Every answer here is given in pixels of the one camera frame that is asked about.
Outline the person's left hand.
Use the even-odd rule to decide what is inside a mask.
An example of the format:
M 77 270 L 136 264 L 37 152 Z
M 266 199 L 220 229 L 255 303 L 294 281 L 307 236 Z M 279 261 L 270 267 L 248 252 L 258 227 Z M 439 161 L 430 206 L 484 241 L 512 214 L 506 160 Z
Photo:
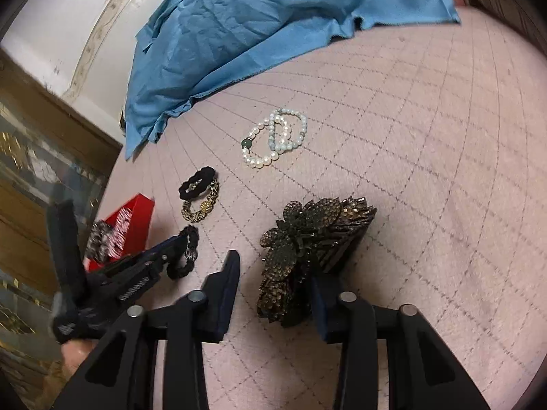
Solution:
M 78 340 L 73 339 L 60 346 L 63 356 L 63 374 L 68 380 L 71 378 L 82 362 L 95 349 L 97 340 Z

